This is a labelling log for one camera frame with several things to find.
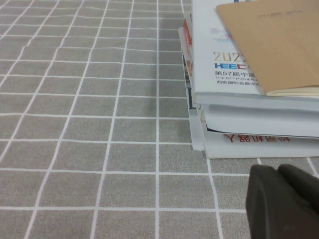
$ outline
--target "table surface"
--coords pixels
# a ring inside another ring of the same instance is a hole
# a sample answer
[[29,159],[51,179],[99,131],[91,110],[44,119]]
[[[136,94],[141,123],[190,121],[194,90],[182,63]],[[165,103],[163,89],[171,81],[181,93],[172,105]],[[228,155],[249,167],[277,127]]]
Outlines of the table surface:
[[249,238],[249,169],[191,149],[190,0],[0,0],[1,238]]

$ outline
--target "book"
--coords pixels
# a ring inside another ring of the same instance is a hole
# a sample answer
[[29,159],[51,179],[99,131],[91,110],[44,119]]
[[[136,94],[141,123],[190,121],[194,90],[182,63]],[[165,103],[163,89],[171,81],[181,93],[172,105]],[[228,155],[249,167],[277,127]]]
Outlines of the book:
[[319,4],[265,0],[217,11],[266,95],[319,95]]
[[197,104],[319,112],[319,97],[268,97],[216,7],[234,0],[192,1],[193,97]]
[[[182,27],[178,30],[182,51],[186,52],[184,55],[187,55],[183,31]],[[189,66],[185,60],[184,71],[188,90],[188,107],[189,109],[195,109],[196,103],[193,101],[193,90],[191,88],[193,79],[187,73],[188,70]],[[203,104],[202,110],[206,118],[206,130],[214,133],[288,135],[291,137],[318,137],[319,135],[319,128],[317,127],[318,112],[232,107],[215,104]]]
[[187,55],[187,65],[189,68],[189,74],[192,75],[193,60],[192,60],[192,24],[191,24],[191,12],[184,13],[185,19],[183,23],[183,33],[186,43],[185,54]]

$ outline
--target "grid tablecloth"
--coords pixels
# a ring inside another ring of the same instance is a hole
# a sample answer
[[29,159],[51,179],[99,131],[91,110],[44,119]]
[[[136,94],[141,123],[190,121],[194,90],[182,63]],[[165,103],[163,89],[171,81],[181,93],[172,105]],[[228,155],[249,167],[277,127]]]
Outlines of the grid tablecloth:
[[249,238],[250,166],[192,151],[190,0],[0,1],[0,238]]

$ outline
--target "black plastic object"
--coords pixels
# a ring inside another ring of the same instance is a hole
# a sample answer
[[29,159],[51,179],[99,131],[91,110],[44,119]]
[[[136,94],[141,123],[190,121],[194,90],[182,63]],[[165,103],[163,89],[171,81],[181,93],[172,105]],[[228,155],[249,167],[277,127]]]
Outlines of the black plastic object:
[[292,165],[253,165],[246,211],[252,239],[319,239],[319,180]]

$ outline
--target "stack of books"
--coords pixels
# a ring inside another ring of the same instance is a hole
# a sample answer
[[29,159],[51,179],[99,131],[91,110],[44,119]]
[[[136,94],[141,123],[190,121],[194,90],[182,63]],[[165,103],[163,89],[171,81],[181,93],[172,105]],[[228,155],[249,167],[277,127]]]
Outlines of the stack of books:
[[264,93],[216,10],[238,1],[193,0],[178,30],[193,149],[208,158],[319,156],[319,97]]

